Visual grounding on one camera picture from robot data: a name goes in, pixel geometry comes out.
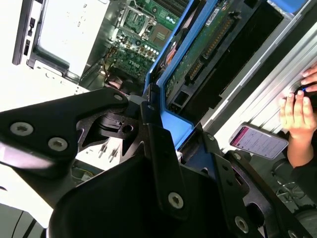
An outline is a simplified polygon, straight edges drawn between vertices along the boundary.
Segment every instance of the motherboard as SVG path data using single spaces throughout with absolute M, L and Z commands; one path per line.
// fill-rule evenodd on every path
M 174 2 L 171 4 L 174 8 L 168 10 L 155 0 L 127 1 L 120 12 L 103 69 L 107 72 L 115 67 L 144 85 L 147 72 L 177 25 L 180 11 L 186 6 L 184 1 Z
M 204 61 L 213 54 L 226 32 L 234 24 L 234 16 L 228 14 L 233 0 L 221 1 L 217 4 L 190 50 L 176 68 L 174 74 L 165 84 L 166 99 L 172 93 L 174 86 L 180 82 L 193 84 Z

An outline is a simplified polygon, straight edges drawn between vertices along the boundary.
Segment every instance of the sleeve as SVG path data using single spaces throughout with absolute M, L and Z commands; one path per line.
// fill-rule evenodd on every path
M 306 165 L 296 167 L 291 175 L 293 181 L 301 190 L 317 204 L 317 158 Z

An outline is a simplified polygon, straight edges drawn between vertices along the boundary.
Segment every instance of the phone screen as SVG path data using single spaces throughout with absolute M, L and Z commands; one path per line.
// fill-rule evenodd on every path
M 230 145 L 268 159 L 274 159 L 284 150 L 288 142 L 277 136 L 242 126 L 230 141 Z

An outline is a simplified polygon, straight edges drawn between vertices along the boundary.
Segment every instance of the bolt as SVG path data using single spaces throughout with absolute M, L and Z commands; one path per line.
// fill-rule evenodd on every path
M 55 151 L 63 151 L 68 147 L 67 141 L 60 137 L 53 137 L 49 140 L 48 145 Z
M 207 136 L 210 140 L 214 141 L 214 137 L 212 135 L 208 134 Z
M 16 122 L 10 126 L 10 130 L 13 134 L 19 136 L 26 136 L 33 133 L 33 127 L 26 122 Z
M 245 234 L 247 234 L 249 232 L 249 227 L 248 224 L 246 223 L 246 221 L 242 218 L 242 217 L 235 217 L 234 219 L 237 227 Z
M 176 192 L 171 192 L 168 195 L 168 201 L 176 209 L 181 209 L 184 206 L 183 198 Z
M 118 95 L 118 94 L 115 94 L 115 95 L 114 95 L 114 98 L 115 98 L 115 99 L 118 99 L 119 101 L 122 101 L 122 100 L 123 100 L 123 98 L 122 98 L 120 95 Z
M 155 110 L 155 108 L 153 106 L 151 106 L 151 105 L 148 105 L 148 108 L 153 110 L 153 111 Z
M 241 160 L 241 156 L 238 155 L 237 153 L 233 153 L 234 157 L 236 157 L 237 160 Z
M 288 235 L 290 238 L 298 238 L 298 236 L 295 234 L 295 232 L 293 232 L 291 230 L 288 231 Z

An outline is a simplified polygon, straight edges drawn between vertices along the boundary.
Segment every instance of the finger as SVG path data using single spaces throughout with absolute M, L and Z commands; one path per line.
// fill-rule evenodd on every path
M 317 85 L 309 86 L 305 89 L 306 92 L 316 92 L 317 91 Z
M 317 82 L 317 73 L 310 74 L 308 77 L 302 80 L 301 84 L 306 85 L 315 82 Z
M 294 123 L 299 124 L 299 125 L 304 123 L 303 97 L 304 97 L 304 92 L 298 91 L 297 96 L 296 96 L 296 101 L 294 104 Z
M 315 123 L 313 107 L 311 101 L 308 97 L 304 97 L 304 105 L 303 105 L 303 115 L 304 122 L 306 125 L 312 125 Z
M 317 72 L 317 62 L 314 63 L 309 69 L 307 69 L 305 72 L 303 72 L 303 77 L 307 77 L 309 75 L 312 75 L 313 73 Z
M 286 104 L 285 104 L 285 117 L 286 117 L 287 124 L 294 123 L 293 108 L 294 108 L 294 94 L 290 93 L 287 96 Z
M 286 116 L 285 116 L 285 104 L 286 104 L 286 100 L 285 99 L 281 99 L 280 102 L 280 121 L 281 121 L 281 125 L 283 128 L 286 127 Z

